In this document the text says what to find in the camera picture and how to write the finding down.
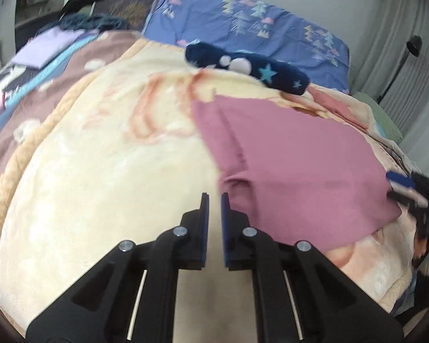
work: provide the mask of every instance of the bed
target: bed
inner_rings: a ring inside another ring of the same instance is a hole
[[[349,50],[327,30],[257,0],[152,5],[144,37],[135,31],[99,35],[59,76],[23,96],[0,132],[0,307],[22,333],[118,242],[154,240],[207,192],[208,264],[195,277],[180,275],[174,341],[255,339],[249,275],[229,274],[222,263],[220,171],[190,114],[181,113],[181,94],[191,93],[203,73],[196,85],[203,101],[215,92],[266,99],[352,126],[311,93],[285,99],[245,75],[200,72],[184,60],[191,42],[296,65],[315,89],[366,125],[357,133],[385,171],[410,167],[397,146],[378,136],[370,107],[345,94]],[[196,25],[198,19],[206,25]],[[163,85],[151,96],[157,73]],[[32,119],[39,122],[22,126]],[[137,138],[154,132],[157,139]],[[401,208],[396,220],[326,256],[390,312],[412,279],[414,231]]]

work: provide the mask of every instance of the star pattern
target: star pattern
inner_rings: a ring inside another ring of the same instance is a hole
[[[272,84],[272,77],[275,76],[278,72],[272,71],[270,63],[268,63],[265,68],[259,68],[261,73],[261,81],[266,81],[269,84]]]

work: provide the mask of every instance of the brown blanket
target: brown blanket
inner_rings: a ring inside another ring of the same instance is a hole
[[[0,176],[19,145],[13,135],[16,128],[29,119],[46,120],[73,84],[92,70],[118,59],[135,43],[137,36],[134,31],[103,33],[72,56],[62,76],[42,84],[21,101],[0,133]]]

